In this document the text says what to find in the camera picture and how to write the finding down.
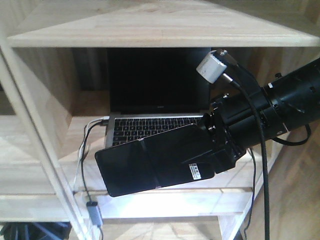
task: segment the connector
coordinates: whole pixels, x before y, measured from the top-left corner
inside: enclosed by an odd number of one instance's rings
[[[101,118],[102,122],[100,123],[100,126],[107,126],[109,123],[110,116],[104,116]]]
[[[214,56],[216,51],[209,52],[199,66],[197,72],[209,83],[213,84],[226,70],[227,66]]]
[[[97,201],[88,201],[86,208],[89,212],[89,217],[93,225],[99,228],[103,224],[102,215]]]

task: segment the label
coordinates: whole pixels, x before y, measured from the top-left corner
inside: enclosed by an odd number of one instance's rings
[[[189,164],[189,168],[190,168],[193,180],[201,179],[201,175],[196,163]]]

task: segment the white cable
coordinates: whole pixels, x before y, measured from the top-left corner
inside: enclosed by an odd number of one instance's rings
[[[99,121],[103,121],[103,120],[109,120],[109,116],[103,116],[103,117],[94,119],[94,120],[88,122],[84,126],[85,127],[84,136],[83,136],[82,143],[81,143],[81,145],[79,147],[79,150],[78,150],[78,162],[77,162],[77,166],[76,166],[76,170],[75,170],[75,176],[74,176],[74,180],[73,180],[73,184],[72,184],[72,190],[73,191],[75,191],[77,176],[78,176],[78,172],[79,172],[79,168],[80,168],[80,163],[81,163],[81,159],[83,157],[82,152],[83,152],[83,148],[84,148],[84,144],[85,144],[85,138],[88,135],[88,131],[89,131],[90,125],[93,124],[93,123],[99,122]]]

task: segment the silver laptop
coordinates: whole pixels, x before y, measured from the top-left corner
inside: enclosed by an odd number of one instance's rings
[[[106,148],[197,123],[208,111],[210,84],[196,68],[210,50],[108,48]]]

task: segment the laptop screen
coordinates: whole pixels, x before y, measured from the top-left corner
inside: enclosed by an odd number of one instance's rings
[[[145,114],[208,109],[210,84],[196,68],[210,50],[108,48],[110,110]]]

